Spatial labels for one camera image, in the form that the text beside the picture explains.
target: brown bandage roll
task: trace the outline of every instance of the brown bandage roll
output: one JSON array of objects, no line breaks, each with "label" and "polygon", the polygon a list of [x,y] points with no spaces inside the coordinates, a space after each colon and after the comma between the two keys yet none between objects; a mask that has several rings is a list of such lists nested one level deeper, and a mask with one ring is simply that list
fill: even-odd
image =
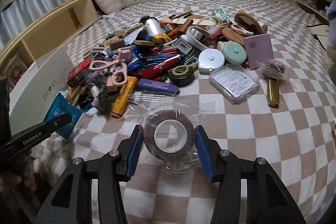
[{"label": "brown bandage roll", "polygon": [[[156,142],[157,131],[163,124],[170,124],[177,130],[176,143],[168,148],[160,148]],[[144,142],[156,158],[172,160],[192,149],[195,143],[194,126],[184,114],[176,110],[161,110],[149,116],[144,128]]]}]

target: curtain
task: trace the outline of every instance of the curtain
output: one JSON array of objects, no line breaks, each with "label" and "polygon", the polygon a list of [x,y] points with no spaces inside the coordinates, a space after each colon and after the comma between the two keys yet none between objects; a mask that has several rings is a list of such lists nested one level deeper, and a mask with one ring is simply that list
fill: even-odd
[{"label": "curtain", "polygon": [[5,8],[0,19],[0,49],[33,21],[68,0],[16,0]]}]

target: checkered bedsheet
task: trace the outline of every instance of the checkered bedsheet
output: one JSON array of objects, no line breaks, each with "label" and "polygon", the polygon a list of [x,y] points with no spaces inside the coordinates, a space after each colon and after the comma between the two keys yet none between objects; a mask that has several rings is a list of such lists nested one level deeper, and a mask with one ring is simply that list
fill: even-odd
[{"label": "checkered bedsheet", "polygon": [[[96,22],[67,45],[76,65],[82,54],[102,42],[107,32],[132,25],[144,15],[163,16],[193,10],[211,15],[214,6],[223,6],[233,20],[244,9],[260,24],[268,25],[274,57],[289,67],[295,84],[280,85],[280,107],[270,108],[266,80],[239,105],[232,105],[209,83],[208,75],[196,72],[196,80],[181,88],[180,98],[195,103],[216,102],[212,114],[200,116],[210,138],[238,157],[254,160],[264,157],[282,179],[307,220],[315,223],[326,211],[336,193],[336,160],[332,140],[335,127],[336,88],[325,69],[322,47],[306,30],[317,20],[303,10],[271,0],[163,0],[129,7],[112,19]],[[116,149],[128,138],[136,121],[128,111],[121,119],[101,116],[95,110],[84,114],[72,138],[45,140],[34,149],[35,171],[54,183],[70,160],[91,160]],[[241,218],[246,220],[246,181],[242,180]],[[132,180],[121,183],[129,223],[209,223],[217,186],[206,181],[201,170],[166,175],[149,164],[140,164]],[[97,210],[97,183],[93,183],[93,217]]]}]

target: red box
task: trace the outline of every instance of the red box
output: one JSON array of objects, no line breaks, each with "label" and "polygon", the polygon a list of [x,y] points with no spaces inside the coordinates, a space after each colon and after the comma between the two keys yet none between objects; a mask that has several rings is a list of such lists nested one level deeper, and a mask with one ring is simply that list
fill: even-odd
[{"label": "red box", "polygon": [[68,85],[72,88],[78,86],[79,82],[89,73],[88,66],[93,61],[93,56],[90,55],[84,59],[76,68],[70,71],[68,75]]}]

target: pink scissors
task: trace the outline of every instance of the pink scissors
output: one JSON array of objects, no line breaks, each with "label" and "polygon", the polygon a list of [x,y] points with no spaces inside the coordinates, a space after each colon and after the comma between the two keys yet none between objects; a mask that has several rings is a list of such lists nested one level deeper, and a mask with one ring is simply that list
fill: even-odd
[{"label": "pink scissors", "polygon": [[[112,66],[116,66],[116,65],[121,64],[122,68],[120,70],[114,72],[111,76],[108,77],[107,85],[108,86],[124,85],[127,82],[127,65],[126,65],[126,62],[131,59],[132,54],[133,54],[133,51],[132,51],[131,47],[119,48],[118,49],[118,56],[117,55],[113,56],[113,58],[115,59],[114,61],[112,61],[112,62],[106,62],[106,61],[100,61],[100,60],[92,61],[90,63],[90,66],[89,66],[89,70],[91,70],[91,71],[102,71],[102,70],[105,70],[105,69],[109,69]],[[98,68],[94,68],[93,67],[94,64],[103,64],[103,66],[98,67]],[[118,74],[122,74],[124,76],[124,81],[122,81],[122,82],[117,82],[116,81],[116,77],[118,76]]]}]

